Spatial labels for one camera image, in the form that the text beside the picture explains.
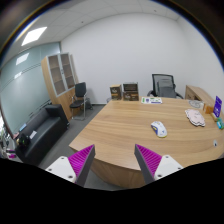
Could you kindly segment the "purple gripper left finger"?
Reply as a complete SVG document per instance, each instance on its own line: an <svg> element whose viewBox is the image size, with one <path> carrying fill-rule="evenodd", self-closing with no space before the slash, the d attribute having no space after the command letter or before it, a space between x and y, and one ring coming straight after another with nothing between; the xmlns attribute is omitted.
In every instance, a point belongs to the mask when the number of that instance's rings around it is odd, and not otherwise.
<svg viewBox="0 0 224 224"><path fill-rule="evenodd" d="M69 157L60 156L46 168L46 171L79 186L84 186L94 157L95 145L90 145Z"/></svg>

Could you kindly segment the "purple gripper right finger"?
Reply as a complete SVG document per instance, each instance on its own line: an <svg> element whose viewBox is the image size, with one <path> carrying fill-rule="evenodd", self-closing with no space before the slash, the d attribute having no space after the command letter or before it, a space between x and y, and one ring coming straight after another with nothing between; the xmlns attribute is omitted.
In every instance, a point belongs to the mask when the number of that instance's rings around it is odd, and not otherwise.
<svg viewBox="0 0 224 224"><path fill-rule="evenodd" d="M161 156L139 144L135 145L134 154L145 184L150 184L182 169L182 166L170 155Z"/></svg>

